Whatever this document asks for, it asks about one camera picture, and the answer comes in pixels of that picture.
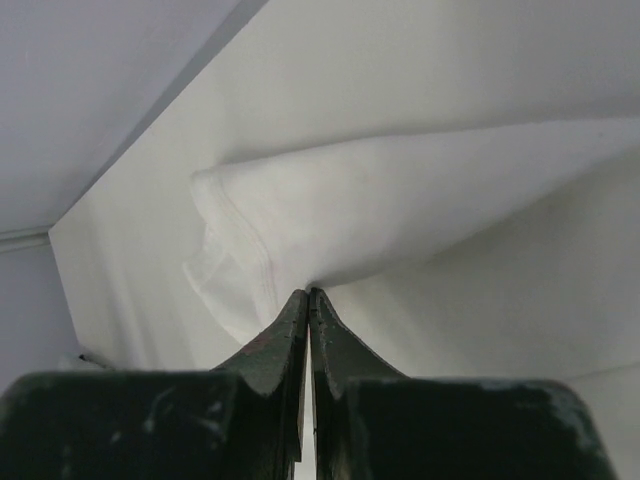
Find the white daisy print t shirt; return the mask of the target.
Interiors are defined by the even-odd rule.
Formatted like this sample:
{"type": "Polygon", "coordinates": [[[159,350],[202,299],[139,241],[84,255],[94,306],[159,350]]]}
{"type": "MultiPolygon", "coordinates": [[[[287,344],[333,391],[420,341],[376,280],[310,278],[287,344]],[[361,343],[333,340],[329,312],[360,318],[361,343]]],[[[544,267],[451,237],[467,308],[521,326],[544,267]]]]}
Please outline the white daisy print t shirt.
{"type": "Polygon", "coordinates": [[[401,371],[571,378],[639,337],[639,122],[383,136],[195,173],[185,274],[248,341],[322,287],[401,371]]]}

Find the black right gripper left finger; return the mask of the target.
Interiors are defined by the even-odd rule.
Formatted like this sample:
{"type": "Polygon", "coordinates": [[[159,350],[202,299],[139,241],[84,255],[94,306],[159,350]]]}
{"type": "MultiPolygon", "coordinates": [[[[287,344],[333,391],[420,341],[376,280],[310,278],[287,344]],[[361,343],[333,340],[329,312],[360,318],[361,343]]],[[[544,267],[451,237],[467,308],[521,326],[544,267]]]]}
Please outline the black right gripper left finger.
{"type": "Polygon", "coordinates": [[[1,398],[5,479],[290,479],[308,296],[209,371],[29,374],[1,398]]]}

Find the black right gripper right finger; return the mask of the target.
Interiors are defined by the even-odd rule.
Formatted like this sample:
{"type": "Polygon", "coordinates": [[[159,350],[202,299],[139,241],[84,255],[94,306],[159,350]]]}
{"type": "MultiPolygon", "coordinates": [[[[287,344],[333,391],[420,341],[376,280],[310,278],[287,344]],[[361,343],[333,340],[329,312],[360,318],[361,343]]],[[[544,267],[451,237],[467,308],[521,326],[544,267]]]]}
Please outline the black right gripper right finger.
{"type": "Polygon", "coordinates": [[[612,479],[586,405],[541,380],[417,379],[309,294],[320,479],[612,479]]]}

